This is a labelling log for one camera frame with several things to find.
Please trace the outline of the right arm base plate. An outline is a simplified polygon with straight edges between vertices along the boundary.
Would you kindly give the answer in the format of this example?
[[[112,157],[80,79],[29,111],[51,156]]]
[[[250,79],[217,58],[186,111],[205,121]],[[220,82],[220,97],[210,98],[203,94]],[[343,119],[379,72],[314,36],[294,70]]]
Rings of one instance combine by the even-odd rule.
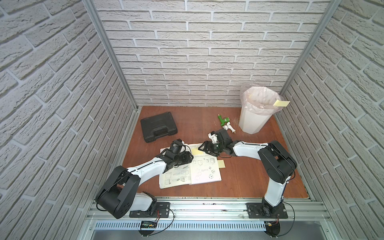
[[[267,202],[246,203],[247,213],[250,219],[287,219],[287,210],[283,203],[272,207]]]

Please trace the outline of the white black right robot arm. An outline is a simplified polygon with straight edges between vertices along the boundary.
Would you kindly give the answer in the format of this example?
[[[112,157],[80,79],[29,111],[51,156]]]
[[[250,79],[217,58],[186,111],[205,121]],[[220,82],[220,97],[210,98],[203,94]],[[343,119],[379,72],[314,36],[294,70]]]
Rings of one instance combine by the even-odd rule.
[[[268,188],[262,204],[264,211],[270,213],[276,211],[283,203],[286,184],[297,168],[296,160],[276,140],[264,144],[234,141],[228,145],[205,141],[198,147],[198,150],[214,157],[218,157],[224,152],[232,157],[260,160],[269,176]]]

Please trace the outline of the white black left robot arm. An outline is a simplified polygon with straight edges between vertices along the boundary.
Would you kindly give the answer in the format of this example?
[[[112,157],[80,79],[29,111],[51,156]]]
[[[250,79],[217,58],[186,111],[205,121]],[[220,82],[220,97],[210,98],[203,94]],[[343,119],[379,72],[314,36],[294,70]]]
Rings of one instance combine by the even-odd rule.
[[[116,167],[95,197],[98,207],[120,219],[128,212],[132,217],[154,217],[157,215],[157,199],[149,193],[138,193],[139,186],[168,170],[190,164],[194,156],[189,151],[176,153],[163,150],[152,160],[139,166]]]

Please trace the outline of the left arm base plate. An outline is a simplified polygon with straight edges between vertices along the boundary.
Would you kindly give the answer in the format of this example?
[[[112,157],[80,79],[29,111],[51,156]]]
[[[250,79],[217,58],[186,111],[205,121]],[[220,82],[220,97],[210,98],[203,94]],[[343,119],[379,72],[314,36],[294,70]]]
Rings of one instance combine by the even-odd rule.
[[[130,218],[168,218],[170,202],[156,202],[147,211],[130,211]]]

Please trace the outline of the drawing instruction book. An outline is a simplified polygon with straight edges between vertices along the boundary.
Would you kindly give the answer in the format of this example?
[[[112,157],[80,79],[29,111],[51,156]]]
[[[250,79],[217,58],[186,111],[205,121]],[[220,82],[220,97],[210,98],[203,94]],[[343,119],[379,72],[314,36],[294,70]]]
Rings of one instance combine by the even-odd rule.
[[[187,150],[198,149],[200,144],[190,144]],[[164,174],[159,175],[159,186],[167,189],[182,185],[206,184],[222,180],[217,158],[205,153],[205,155],[194,156],[188,165],[172,168]]]

